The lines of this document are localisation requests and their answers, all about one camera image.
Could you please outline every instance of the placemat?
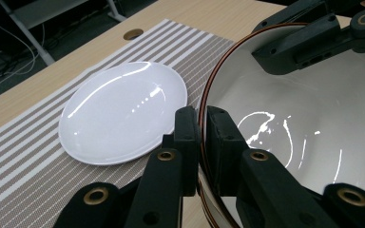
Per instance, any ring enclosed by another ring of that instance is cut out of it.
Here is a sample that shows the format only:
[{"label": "placemat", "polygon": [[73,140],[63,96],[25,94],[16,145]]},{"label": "placemat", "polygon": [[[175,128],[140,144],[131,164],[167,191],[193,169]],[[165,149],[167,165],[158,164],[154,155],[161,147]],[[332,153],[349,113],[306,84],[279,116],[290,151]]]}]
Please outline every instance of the placemat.
[{"label": "placemat", "polygon": [[188,104],[195,106],[212,69],[232,45],[214,34],[163,20],[1,127],[0,226],[51,227],[83,186],[104,181],[121,188],[142,175],[148,154],[119,165],[95,166],[74,160],[61,146],[61,112],[88,78],[121,63],[161,63],[180,73]]}]

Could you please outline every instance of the wooden table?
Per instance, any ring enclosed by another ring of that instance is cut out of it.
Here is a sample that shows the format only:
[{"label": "wooden table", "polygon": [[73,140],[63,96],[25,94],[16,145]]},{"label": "wooden table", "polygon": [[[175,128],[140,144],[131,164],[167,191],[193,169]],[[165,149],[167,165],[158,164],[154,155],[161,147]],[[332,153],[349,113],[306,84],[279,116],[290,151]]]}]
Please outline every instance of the wooden table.
[{"label": "wooden table", "polygon": [[[132,29],[145,31],[163,19],[170,19],[238,41],[249,34],[259,21],[282,8],[254,0],[159,0],[1,95],[0,126],[126,45],[129,41],[123,36]],[[184,200],[182,225],[209,226],[199,198]]]}]

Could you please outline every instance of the dark floor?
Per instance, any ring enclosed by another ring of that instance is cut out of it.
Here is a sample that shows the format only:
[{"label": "dark floor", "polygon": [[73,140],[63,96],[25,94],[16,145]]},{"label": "dark floor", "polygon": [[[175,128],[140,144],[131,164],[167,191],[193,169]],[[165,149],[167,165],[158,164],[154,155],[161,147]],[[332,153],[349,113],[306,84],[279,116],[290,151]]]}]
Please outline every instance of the dark floor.
[{"label": "dark floor", "polygon": [[[123,7],[122,13],[126,17],[131,16],[154,1],[123,0],[120,2]],[[44,44],[44,48],[53,59],[57,61],[74,49],[116,26],[118,22],[107,16],[108,13],[108,7],[96,9],[54,34],[47,34],[49,28],[44,28],[43,25],[34,28],[34,31],[39,32],[38,30],[41,30],[41,43]],[[37,51],[34,48],[32,52],[35,56],[34,61],[29,49],[19,53],[14,59],[12,56],[0,51],[0,94],[46,67],[42,59],[36,56]]]}]

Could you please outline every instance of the plate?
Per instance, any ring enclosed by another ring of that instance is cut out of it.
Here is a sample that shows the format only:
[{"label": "plate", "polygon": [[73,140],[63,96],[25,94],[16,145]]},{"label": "plate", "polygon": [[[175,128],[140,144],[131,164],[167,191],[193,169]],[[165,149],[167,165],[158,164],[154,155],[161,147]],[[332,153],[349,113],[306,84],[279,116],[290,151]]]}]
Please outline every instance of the plate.
[{"label": "plate", "polygon": [[[223,56],[202,95],[202,130],[205,107],[220,107],[250,147],[274,153],[303,186],[322,193],[346,182],[365,190],[365,54],[346,51],[287,75],[266,73],[251,53],[296,29],[250,35]],[[222,200],[239,220],[235,199]]]},{"label": "plate", "polygon": [[171,67],[135,62],[110,68],[67,102],[59,139],[74,159],[96,165],[128,162],[158,146],[186,105],[182,77]]}]

